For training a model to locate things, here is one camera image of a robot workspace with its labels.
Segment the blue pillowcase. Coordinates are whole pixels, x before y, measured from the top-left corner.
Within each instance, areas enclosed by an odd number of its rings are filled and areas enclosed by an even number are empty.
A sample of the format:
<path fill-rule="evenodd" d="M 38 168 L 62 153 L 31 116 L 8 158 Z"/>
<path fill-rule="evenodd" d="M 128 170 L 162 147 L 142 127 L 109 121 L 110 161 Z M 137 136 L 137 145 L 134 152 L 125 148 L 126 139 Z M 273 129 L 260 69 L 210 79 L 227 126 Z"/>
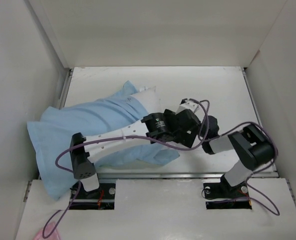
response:
<path fill-rule="evenodd" d="M 48 107 L 39 121 L 27 122 L 39 174 L 52 199 L 59 200 L 77 182 L 55 165 L 58 155 L 69 148 L 72 136 L 105 134 L 141 120 L 147 111 L 131 97 L 140 91 L 127 81 L 111 96 L 62 109 Z"/>

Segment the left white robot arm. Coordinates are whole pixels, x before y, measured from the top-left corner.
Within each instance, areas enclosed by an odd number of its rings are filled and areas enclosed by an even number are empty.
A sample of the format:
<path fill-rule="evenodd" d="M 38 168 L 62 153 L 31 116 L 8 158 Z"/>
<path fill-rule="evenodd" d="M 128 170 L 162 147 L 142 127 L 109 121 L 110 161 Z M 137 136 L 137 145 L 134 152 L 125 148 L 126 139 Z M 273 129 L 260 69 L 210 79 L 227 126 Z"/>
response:
<path fill-rule="evenodd" d="M 70 159 L 73 176 L 81 181 L 82 192 L 89 198 L 99 195 L 100 183 L 95 163 L 101 158 L 135 146 L 155 142 L 175 142 L 193 146 L 201 122 L 190 109 L 178 113 L 171 110 L 151 113 L 118 130 L 85 137 L 76 133 L 71 138 Z"/>

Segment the white pillow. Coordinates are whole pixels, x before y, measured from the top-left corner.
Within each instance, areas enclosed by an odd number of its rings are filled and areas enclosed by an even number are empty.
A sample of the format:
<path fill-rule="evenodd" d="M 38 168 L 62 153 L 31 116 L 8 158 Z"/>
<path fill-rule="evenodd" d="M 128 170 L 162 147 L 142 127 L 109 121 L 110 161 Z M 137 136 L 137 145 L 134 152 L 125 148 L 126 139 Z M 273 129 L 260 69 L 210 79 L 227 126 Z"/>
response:
<path fill-rule="evenodd" d="M 147 115 L 162 112 L 161 101 L 157 94 L 156 86 L 132 94 L 131 97 L 135 98 L 143 106 L 147 111 Z"/>

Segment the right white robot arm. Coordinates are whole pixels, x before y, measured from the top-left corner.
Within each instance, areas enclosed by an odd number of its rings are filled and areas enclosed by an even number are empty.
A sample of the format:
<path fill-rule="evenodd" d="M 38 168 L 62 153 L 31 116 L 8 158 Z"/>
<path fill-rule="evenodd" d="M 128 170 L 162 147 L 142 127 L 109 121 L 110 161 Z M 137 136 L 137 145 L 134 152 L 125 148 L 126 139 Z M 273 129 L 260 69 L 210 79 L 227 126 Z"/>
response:
<path fill-rule="evenodd" d="M 218 121 L 208 116 L 205 126 L 201 128 L 202 149 L 209 155 L 234 150 L 239 160 L 220 177 L 220 182 L 205 183 L 206 199 L 233 199 L 242 195 L 246 180 L 262 165 L 274 162 L 278 155 L 273 141 L 254 122 L 246 122 L 239 131 L 231 130 L 219 135 Z"/>

